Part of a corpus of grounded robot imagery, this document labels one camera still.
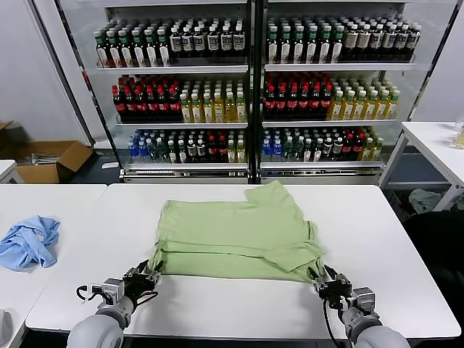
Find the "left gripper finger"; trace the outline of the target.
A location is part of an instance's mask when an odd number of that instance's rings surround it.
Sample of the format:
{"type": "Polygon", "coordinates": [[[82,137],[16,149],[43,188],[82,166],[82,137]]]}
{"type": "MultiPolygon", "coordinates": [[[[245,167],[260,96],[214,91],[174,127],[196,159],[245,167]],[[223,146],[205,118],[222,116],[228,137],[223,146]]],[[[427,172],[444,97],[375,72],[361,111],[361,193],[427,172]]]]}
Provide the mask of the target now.
{"type": "Polygon", "coordinates": [[[162,270],[162,261],[160,260],[156,265],[154,265],[150,270],[147,270],[147,274],[149,275],[149,279],[153,281],[153,283],[158,283],[162,270]]]}
{"type": "Polygon", "coordinates": [[[137,266],[130,268],[126,272],[125,277],[126,278],[131,278],[131,277],[134,277],[136,275],[144,274],[148,262],[149,262],[149,260],[144,260],[144,261],[140,262],[137,266]]]}

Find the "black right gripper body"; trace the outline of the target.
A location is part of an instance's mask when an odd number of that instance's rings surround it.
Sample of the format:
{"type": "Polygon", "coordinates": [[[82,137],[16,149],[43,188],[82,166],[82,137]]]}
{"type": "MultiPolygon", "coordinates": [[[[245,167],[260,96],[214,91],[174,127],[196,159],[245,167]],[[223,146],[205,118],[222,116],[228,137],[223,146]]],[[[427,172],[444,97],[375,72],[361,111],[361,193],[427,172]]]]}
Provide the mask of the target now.
{"type": "Polygon", "coordinates": [[[318,286],[318,295],[328,301],[340,301],[352,295],[352,284],[343,273],[337,273],[335,278],[326,279],[318,286]]]}

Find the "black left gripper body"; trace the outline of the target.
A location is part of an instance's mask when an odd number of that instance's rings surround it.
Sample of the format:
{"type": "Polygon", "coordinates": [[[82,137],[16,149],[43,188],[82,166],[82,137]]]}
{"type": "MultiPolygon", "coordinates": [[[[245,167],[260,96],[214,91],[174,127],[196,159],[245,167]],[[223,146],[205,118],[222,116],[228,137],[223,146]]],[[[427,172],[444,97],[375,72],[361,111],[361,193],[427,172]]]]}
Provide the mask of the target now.
{"type": "Polygon", "coordinates": [[[149,279],[147,273],[135,275],[131,278],[123,276],[124,295],[126,295],[132,303],[145,303],[154,299],[158,295],[156,290],[157,283],[153,283],[149,279]]]}

